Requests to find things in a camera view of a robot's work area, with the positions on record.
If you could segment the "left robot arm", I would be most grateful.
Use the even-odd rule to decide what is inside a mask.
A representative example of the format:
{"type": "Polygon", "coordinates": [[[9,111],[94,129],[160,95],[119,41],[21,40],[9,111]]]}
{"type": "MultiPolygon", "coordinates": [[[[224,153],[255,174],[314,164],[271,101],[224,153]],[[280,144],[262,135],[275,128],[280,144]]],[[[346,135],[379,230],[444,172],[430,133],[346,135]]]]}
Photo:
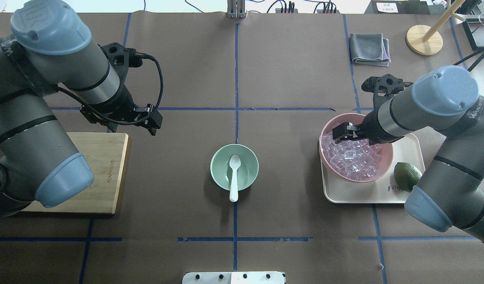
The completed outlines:
{"type": "Polygon", "coordinates": [[[119,43],[97,44],[88,26],[61,0],[31,0],[10,20],[0,38],[0,218],[38,201],[53,208],[94,181],[85,157],[45,102],[58,92],[81,104],[92,124],[146,128],[151,135],[163,118],[157,108],[164,78],[157,59],[119,43]],[[129,68],[156,64],[155,104],[137,106],[125,86],[129,68]]]}

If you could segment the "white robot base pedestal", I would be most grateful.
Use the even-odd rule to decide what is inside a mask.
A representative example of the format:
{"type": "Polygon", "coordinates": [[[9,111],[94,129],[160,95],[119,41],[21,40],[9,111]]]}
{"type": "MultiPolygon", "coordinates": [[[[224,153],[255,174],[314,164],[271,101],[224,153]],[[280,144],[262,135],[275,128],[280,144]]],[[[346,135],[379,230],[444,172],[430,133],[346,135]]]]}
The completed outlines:
{"type": "Polygon", "coordinates": [[[279,271],[223,271],[186,273],[183,284],[285,284],[279,271]]]}

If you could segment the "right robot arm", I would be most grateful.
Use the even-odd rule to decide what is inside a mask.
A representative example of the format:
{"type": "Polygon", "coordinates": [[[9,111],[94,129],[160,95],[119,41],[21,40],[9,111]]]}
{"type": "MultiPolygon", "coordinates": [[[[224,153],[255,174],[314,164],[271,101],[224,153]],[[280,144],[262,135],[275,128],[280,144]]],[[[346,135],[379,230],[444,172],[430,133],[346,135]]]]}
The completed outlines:
{"type": "Polygon", "coordinates": [[[374,109],[359,124],[344,122],[335,142],[385,144],[425,127],[446,139],[413,186],[404,208],[439,232],[456,227],[484,243],[484,97],[468,70],[443,66],[412,84],[392,75],[371,77],[374,109]]]}

